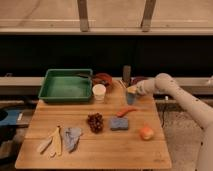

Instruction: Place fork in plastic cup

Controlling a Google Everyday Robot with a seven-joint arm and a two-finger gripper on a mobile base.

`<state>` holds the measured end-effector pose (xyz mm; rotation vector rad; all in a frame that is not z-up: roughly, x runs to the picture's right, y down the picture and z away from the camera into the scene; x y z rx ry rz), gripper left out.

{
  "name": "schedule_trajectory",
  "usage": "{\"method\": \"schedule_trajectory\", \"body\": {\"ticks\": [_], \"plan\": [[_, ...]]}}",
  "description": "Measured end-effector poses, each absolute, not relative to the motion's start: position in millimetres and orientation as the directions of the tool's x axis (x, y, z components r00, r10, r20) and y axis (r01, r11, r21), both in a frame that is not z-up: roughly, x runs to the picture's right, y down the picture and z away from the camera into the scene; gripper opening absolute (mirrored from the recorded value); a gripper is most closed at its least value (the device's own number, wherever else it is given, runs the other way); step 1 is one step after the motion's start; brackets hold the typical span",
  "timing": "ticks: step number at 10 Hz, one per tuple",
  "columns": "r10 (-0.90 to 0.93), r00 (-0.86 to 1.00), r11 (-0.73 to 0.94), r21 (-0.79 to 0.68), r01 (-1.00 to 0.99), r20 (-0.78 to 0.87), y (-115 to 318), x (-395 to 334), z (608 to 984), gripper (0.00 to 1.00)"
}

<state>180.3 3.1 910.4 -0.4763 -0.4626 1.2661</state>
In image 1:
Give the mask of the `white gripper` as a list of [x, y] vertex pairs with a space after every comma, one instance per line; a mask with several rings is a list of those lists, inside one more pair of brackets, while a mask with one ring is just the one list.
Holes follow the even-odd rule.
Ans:
[[127, 88], [128, 93], [139, 95], [153, 94], [155, 90], [155, 82], [153, 79], [139, 81], [135, 85], [131, 85]]

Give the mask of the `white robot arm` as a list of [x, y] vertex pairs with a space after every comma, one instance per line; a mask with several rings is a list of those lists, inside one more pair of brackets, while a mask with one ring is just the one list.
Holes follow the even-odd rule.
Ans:
[[140, 95], [160, 91], [172, 96], [203, 129], [195, 171], [213, 171], [213, 107], [185, 91], [167, 73], [160, 73], [155, 78], [139, 81], [129, 86], [127, 91]]

